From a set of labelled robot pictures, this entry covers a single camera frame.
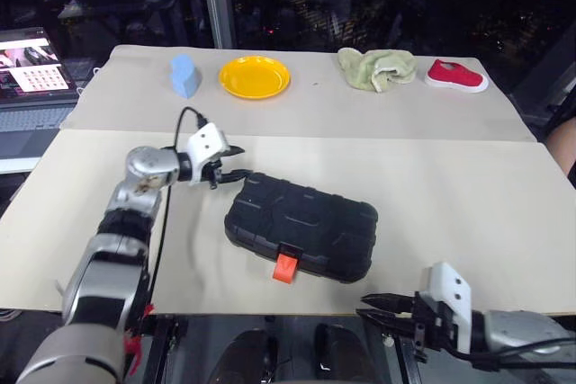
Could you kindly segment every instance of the red shoe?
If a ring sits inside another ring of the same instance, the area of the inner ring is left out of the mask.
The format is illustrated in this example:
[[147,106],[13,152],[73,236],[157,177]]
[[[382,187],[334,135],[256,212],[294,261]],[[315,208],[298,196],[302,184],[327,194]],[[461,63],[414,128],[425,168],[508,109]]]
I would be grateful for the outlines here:
[[444,62],[440,59],[428,70],[424,82],[433,87],[450,87],[475,94],[486,90],[488,77],[463,67],[459,63]]

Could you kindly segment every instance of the blue foam block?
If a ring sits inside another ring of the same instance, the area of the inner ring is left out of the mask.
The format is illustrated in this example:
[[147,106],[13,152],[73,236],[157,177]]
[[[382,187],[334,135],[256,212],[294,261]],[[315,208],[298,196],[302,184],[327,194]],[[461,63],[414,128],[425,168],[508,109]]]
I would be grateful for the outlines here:
[[172,59],[172,87],[182,97],[192,98],[200,84],[198,71],[192,58],[186,54],[180,54]]

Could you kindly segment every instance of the yellow plate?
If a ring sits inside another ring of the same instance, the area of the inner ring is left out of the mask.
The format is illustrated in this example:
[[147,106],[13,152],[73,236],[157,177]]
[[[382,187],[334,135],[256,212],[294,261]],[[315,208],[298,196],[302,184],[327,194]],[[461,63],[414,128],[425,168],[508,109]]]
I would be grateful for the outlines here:
[[273,58],[246,56],[232,60],[222,68],[220,83],[240,98],[265,99],[286,88],[290,72]]

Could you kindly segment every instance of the light green cloth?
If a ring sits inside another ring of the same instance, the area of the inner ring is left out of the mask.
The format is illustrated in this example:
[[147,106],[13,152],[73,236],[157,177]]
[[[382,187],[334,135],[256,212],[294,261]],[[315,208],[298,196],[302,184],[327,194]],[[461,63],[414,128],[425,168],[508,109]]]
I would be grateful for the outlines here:
[[338,51],[338,62],[349,85],[356,89],[384,92],[389,82],[406,84],[416,76],[416,58],[403,49],[357,49]]

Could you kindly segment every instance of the laptop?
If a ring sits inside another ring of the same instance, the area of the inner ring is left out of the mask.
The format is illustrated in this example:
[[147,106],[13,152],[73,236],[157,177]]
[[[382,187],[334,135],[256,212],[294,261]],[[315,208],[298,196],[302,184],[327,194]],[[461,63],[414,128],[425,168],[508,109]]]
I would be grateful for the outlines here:
[[41,156],[77,98],[41,27],[0,31],[0,159]]

